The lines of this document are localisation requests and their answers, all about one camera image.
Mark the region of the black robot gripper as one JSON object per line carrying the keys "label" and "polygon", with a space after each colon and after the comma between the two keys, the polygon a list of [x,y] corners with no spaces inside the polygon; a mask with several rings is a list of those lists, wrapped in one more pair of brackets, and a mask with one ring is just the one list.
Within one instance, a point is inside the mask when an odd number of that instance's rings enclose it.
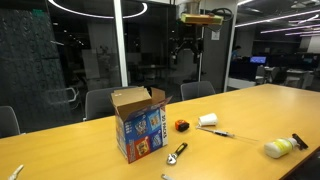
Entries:
{"label": "black robot gripper", "polygon": [[200,61],[203,52],[203,39],[198,36],[199,26],[196,24],[180,23],[178,25],[178,36],[170,38],[169,42],[174,45],[170,52],[171,58],[176,60],[181,50],[190,50],[193,54],[193,62]]}

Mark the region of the robot arm with green band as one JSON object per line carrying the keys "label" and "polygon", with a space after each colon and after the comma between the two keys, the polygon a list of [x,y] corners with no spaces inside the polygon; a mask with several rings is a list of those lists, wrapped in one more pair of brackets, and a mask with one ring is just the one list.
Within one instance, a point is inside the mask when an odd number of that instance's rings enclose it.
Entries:
{"label": "robot arm with green band", "polygon": [[216,8],[208,13],[200,13],[201,0],[178,0],[176,6],[176,22],[178,26],[178,36],[171,38],[175,44],[171,51],[171,58],[178,59],[181,50],[190,50],[193,54],[193,61],[198,63],[203,52],[203,38],[199,36],[200,27],[210,25],[222,26],[224,22],[233,19],[234,14],[229,8]]}

